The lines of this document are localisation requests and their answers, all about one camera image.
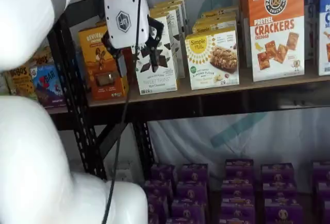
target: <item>brand logo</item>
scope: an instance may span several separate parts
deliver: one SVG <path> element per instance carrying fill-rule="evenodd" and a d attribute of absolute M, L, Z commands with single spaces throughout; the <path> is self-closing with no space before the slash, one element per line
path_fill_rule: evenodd
<path fill-rule="evenodd" d="M 287 6 L 288 0 L 265 0 L 265 8 L 271 15 L 278 15 Z"/>
<path fill-rule="evenodd" d="M 117 26 L 120 31 L 127 32 L 131 27 L 129 14 L 120 11 L 116 17 Z"/>

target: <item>bobo's box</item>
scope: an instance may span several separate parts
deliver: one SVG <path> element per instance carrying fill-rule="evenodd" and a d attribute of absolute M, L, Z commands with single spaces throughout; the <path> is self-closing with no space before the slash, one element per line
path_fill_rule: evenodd
<path fill-rule="evenodd" d="M 178 88 L 178 68 L 170 14 L 153 14 L 152 18 L 162 22 L 164 30 L 156 49 L 159 55 L 158 64 L 152 60 L 150 50 L 146 45 L 140 44 L 138 48 L 136 77 L 141 95 L 176 91 Z M 135 53 L 134 46 L 132 46 L 132 53 Z"/>
<path fill-rule="evenodd" d="M 187 36 L 192 90 L 239 84 L 236 43 L 234 27 Z"/>
<path fill-rule="evenodd" d="M 303 208 L 296 199 L 265 199 L 266 224 L 303 222 Z"/>
<path fill-rule="evenodd" d="M 45 108 L 65 106 L 62 87 L 53 64 L 30 68 L 38 101 Z"/>
<path fill-rule="evenodd" d="M 124 57 L 121 56 L 116 62 L 101 41 L 107 30 L 107 26 L 100 26 L 79 32 L 87 78 L 94 99 L 126 96 L 128 92 Z"/>
<path fill-rule="evenodd" d="M 304 0 L 249 0 L 253 80 L 303 75 Z"/>

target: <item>orange box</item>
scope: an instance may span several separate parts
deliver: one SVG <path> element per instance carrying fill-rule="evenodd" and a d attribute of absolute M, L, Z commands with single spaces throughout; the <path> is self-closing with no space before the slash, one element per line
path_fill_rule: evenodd
<path fill-rule="evenodd" d="M 124 57 L 122 56 L 116 62 L 101 41 L 107 30 L 107 26 L 103 25 L 79 32 L 87 71 L 86 77 L 94 99 L 117 98 L 126 96 L 128 92 Z"/>
<path fill-rule="evenodd" d="M 303 75 L 304 0 L 248 0 L 248 3 L 254 81 Z M 260 65 L 263 52 L 269 67 Z"/>

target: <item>cracker image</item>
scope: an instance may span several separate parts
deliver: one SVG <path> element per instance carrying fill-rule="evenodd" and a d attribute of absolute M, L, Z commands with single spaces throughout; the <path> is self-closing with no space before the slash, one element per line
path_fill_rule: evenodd
<path fill-rule="evenodd" d="M 270 67 L 269 59 L 267 57 L 266 52 L 258 53 L 258 61 L 259 61 L 259 67 L 260 67 L 261 71 Z"/>
<path fill-rule="evenodd" d="M 214 47 L 210 63 L 223 71 L 234 73 L 237 69 L 237 54 L 224 47 Z"/>
<path fill-rule="evenodd" d="M 290 50 L 295 50 L 297 43 L 298 43 L 299 34 L 295 32 L 290 32 L 287 42 L 287 47 Z"/>
<path fill-rule="evenodd" d="M 268 59 L 276 57 L 277 50 L 276 50 L 276 44 L 275 44 L 274 40 L 265 44 L 265 48 L 266 48 L 266 54 L 267 54 Z"/>
<path fill-rule="evenodd" d="M 288 52 L 288 47 L 280 44 L 278 46 L 276 57 L 274 57 L 274 60 L 276 60 L 279 63 L 283 63 L 283 61 L 287 55 L 287 52 Z"/>

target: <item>purple box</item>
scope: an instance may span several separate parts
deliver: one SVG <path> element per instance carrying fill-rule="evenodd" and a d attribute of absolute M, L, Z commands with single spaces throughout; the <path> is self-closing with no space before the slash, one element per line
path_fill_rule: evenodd
<path fill-rule="evenodd" d="M 223 196 L 221 201 L 221 214 L 232 215 L 236 218 L 248 217 L 255 221 L 254 197 L 233 198 Z"/>
<path fill-rule="evenodd" d="M 234 216 L 221 214 L 218 224 L 254 224 L 255 221 L 250 217 Z"/>
<path fill-rule="evenodd" d="M 147 200 L 149 214 L 158 215 L 159 224 L 165 224 L 169 217 L 169 206 L 167 204 L 166 196 L 147 194 Z"/>
<path fill-rule="evenodd" d="M 193 219 L 196 224 L 205 224 L 205 204 L 191 199 L 174 199 L 172 216 Z"/>
<path fill-rule="evenodd" d="M 169 203 L 173 200 L 171 180 L 147 180 L 144 184 L 144 190 L 156 196 L 167 196 Z"/>
<path fill-rule="evenodd" d="M 263 182 L 294 180 L 294 168 L 291 163 L 262 165 L 261 179 Z"/>
<path fill-rule="evenodd" d="M 151 179 L 155 180 L 171 180 L 172 186 L 177 184 L 176 167 L 173 165 L 153 164 L 151 167 Z"/>
<path fill-rule="evenodd" d="M 296 197 L 297 186 L 294 181 L 290 182 L 264 182 L 262 184 L 264 198 Z"/>
<path fill-rule="evenodd" d="M 221 191 L 223 195 L 234 197 L 253 196 L 253 184 L 251 180 L 224 179 Z"/>
<path fill-rule="evenodd" d="M 195 224 L 195 221 L 193 219 L 173 217 L 168 218 L 166 224 Z"/>
<path fill-rule="evenodd" d="M 227 159 L 225 162 L 226 177 L 253 179 L 253 160 Z"/>
<path fill-rule="evenodd" d="M 176 186 L 176 194 L 178 197 L 208 202 L 205 181 L 179 181 Z"/>
<path fill-rule="evenodd" d="M 208 183 L 207 164 L 185 164 L 180 170 L 181 181 L 206 181 Z"/>
<path fill-rule="evenodd" d="M 266 223 L 303 223 L 303 208 L 295 199 L 265 199 Z"/>

